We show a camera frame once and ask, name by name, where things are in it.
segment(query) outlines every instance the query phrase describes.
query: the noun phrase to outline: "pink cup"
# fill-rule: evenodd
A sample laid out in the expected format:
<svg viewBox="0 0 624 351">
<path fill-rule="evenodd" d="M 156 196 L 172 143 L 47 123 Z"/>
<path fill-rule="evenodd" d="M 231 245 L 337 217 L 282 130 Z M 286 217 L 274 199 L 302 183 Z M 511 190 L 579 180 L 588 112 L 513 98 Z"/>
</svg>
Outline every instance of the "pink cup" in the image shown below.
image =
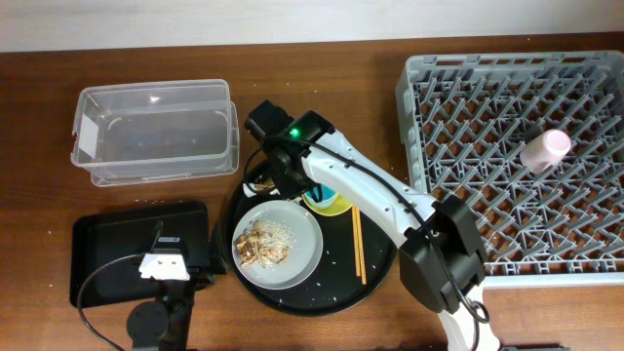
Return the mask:
<svg viewBox="0 0 624 351">
<path fill-rule="evenodd" d="M 550 130 L 530 142 L 521 152 L 520 161 L 535 174 L 560 163 L 572 143 L 566 133 Z"/>
</svg>

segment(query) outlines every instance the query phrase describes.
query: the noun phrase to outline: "clear plastic container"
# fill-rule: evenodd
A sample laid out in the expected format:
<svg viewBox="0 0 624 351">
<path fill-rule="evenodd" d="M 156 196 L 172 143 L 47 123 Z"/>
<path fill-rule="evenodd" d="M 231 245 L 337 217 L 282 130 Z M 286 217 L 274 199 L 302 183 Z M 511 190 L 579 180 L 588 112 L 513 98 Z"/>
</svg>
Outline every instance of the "clear plastic container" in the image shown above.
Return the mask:
<svg viewBox="0 0 624 351">
<path fill-rule="evenodd" d="M 239 134 L 220 79 L 85 89 L 71 162 L 97 186 L 223 176 L 236 172 Z"/>
</svg>

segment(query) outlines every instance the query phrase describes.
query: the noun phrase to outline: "plastic rack grid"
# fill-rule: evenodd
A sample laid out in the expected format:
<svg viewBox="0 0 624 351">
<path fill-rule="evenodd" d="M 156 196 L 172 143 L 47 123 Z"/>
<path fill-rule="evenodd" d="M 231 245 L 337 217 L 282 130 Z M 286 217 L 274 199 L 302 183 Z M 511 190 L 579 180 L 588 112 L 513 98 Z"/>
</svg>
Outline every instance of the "plastic rack grid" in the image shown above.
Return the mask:
<svg viewBox="0 0 624 351">
<path fill-rule="evenodd" d="M 618 52 L 408 59 L 396 96 L 410 184 L 467 202 L 487 274 L 507 278 L 492 286 L 624 284 L 623 76 Z M 534 175 L 518 154 L 549 129 L 572 148 Z"/>
</svg>

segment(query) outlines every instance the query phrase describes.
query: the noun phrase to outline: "white plate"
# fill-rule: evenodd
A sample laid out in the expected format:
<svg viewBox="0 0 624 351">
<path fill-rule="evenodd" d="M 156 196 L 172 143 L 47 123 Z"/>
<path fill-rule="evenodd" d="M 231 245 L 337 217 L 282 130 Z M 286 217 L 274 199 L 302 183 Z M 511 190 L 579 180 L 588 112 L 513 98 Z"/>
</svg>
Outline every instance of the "white plate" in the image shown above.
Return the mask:
<svg viewBox="0 0 624 351">
<path fill-rule="evenodd" d="M 236 249 L 236 240 L 257 219 L 269 219 L 285 224 L 292 230 L 295 242 L 289 249 L 284 264 L 262 268 L 258 262 L 241 268 L 242 260 Z M 323 254 L 323 235 L 314 216 L 300 205 L 282 201 L 267 201 L 247 212 L 238 222 L 232 235 L 232 256 L 236 268 L 253 284 L 266 289 L 279 290 L 303 282 L 316 268 Z"/>
</svg>

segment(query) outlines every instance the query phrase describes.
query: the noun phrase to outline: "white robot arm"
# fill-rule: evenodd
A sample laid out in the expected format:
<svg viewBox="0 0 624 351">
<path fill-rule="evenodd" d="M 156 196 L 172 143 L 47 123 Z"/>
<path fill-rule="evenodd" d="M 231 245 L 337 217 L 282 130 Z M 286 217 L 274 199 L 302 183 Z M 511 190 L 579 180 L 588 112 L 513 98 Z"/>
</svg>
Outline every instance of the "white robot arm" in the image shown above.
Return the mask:
<svg viewBox="0 0 624 351">
<path fill-rule="evenodd" d="M 465 204 L 454 197 L 439 203 L 396 180 L 312 111 L 294 121 L 266 101 L 245 126 L 260 141 L 283 197 L 321 183 L 379 225 L 399 249 L 406 289 L 439 314 L 448 350 L 498 350 L 489 325 L 475 323 L 488 321 L 485 308 L 475 317 L 475 306 L 483 307 L 486 253 Z"/>
</svg>

